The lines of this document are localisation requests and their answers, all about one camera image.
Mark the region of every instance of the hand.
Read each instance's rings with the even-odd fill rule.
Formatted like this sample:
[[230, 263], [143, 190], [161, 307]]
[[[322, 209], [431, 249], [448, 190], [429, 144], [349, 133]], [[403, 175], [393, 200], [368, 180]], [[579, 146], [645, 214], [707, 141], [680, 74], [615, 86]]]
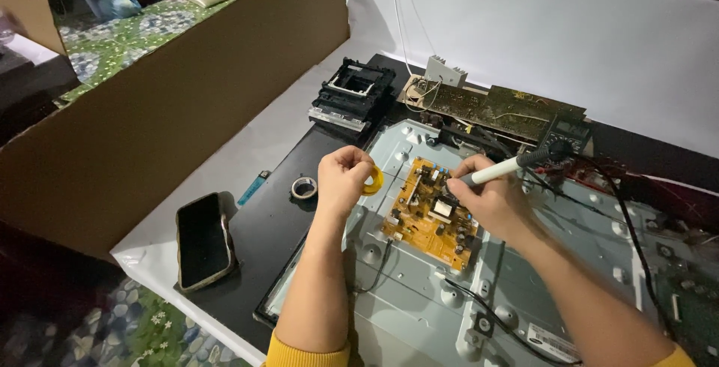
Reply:
[[347, 217], [360, 199], [374, 160], [351, 145], [326, 155], [317, 170], [317, 212]]
[[483, 228], [514, 246], [521, 239], [517, 235], [523, 236], [527, 226], [534, 224], [534, 213], [516, 175], [510, 173], [473, 189], [455, 179], [494, 164], [484, 155], [470, 156], [459, 164], [453, 178], [447, 180], [447, 188]]

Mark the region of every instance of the power supply board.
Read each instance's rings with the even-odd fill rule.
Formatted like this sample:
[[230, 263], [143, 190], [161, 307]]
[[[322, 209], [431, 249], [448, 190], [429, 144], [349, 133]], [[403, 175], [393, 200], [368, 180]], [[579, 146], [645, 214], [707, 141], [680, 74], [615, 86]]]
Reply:
[[442, 187], [450, 177], [448, 168], [415, 158], [382, 232], [463, 270], [479, 224], [456, 198], [443, 194]]

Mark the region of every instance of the cardboard box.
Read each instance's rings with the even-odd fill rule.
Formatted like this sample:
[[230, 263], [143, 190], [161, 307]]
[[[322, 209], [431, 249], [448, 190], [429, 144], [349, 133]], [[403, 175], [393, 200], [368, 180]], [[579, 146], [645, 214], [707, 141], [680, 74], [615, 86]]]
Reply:
[[345, 0], [237, 0], [5, 145], [0, 219], [109, 260], [193, 170], [348, 37]]

